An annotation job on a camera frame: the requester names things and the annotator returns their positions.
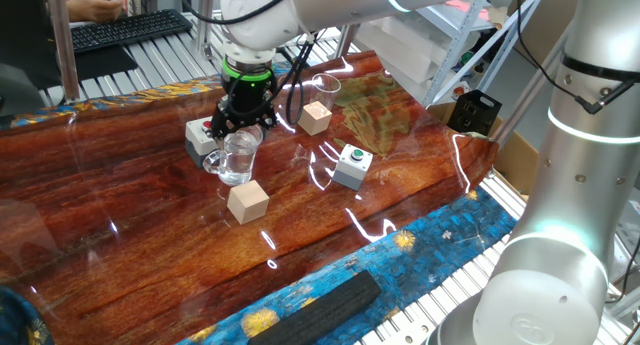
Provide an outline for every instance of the wooden table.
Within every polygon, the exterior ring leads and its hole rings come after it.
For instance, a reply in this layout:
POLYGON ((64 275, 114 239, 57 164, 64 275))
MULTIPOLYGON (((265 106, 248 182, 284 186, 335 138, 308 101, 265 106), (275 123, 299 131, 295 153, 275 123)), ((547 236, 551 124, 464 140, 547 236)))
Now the wooden table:
POLYGON ((222 89, 1 132, 0 283, 58 345, 172 344, 455 200, 491 167, 496 144, 432 118, 373 53, 305 76, 323 71, 343 85, 329 129, 269 133, 254 168, 269 209, 245 225, 184 150, 185 123, 222 89), (357 192, 331 183, 344 143, 375 153, 357 192))

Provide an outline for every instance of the wooden block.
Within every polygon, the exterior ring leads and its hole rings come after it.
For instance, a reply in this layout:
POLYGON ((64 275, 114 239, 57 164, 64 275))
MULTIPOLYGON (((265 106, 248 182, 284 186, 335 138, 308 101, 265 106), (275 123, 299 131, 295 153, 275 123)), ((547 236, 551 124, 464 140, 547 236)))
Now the wooden block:
POLYGON ((309 135, 313 136, 327 130, 331 121, 331 111, 321 102, 316 101, 302 108, 302 116, 298 125, 309 135))
POLYGON ((246 224, 264 216, 268 205, 269 195, 255 180, 231 188, 229 201, 227 201, 227 207, 240 224, 246 224))

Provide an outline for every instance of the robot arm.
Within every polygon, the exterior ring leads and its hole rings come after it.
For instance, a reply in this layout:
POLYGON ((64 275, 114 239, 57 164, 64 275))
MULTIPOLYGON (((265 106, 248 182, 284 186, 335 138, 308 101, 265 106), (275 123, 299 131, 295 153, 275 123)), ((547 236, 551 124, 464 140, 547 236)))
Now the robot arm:
MULTIPOLYGON (((235 44, 228 44, 226 62, 257 67, 305 31, 444 1, 282 0, 228 26, 235 44)), ((525 213, 484 292, 456 308, 429 345, 593 344, 615 226, 640 172, 640 87, 629 85, 640 82, 638 1, 579 0, 557 78, 585 102, 554 91, 525 213), (614 92, 621 94, 601 111, 585 106, 614 92)), ((223 15, 236 18, 265 2, 222 0, 223 15)))
MULTIPOLYGON (((305 30, 361 23, 448 0, 284 0, 264 14, 228 26, 230 40, 255 50, 280 46, 305 30)), ((226 19, 261 7, 265 0, 221 0, 226 19)))

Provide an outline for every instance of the glass cup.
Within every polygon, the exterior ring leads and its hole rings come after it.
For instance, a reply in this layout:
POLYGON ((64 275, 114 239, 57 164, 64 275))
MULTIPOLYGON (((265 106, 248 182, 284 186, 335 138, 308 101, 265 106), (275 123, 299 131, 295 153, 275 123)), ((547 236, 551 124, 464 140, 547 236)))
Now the glass cup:
POLYGON ((329 74, 316 74, 312 78, 312 84, 309 103, 319 101, 327 110, 331 110, 338 96, 338 91, 342 88, 340 80, 329 74))
POLYGON ((203 167, 208 173, 217 174, 229 186, 244 184, 251 180, 253 161, 262 139, 259 125, 229 134, 224 138, 223 147, 205 158, 203 167))

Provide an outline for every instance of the black keyboard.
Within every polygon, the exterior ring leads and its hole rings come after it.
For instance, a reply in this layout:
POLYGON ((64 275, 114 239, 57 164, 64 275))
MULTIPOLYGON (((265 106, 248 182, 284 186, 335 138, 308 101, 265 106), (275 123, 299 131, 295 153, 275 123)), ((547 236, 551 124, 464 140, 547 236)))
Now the black keyboard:
POLYGON ((161 10, 108 23, 75 27, 71 29, 71 36, 73 50, 77 54, 188 31, 191 26, 191 22, 176 10, 161 10))

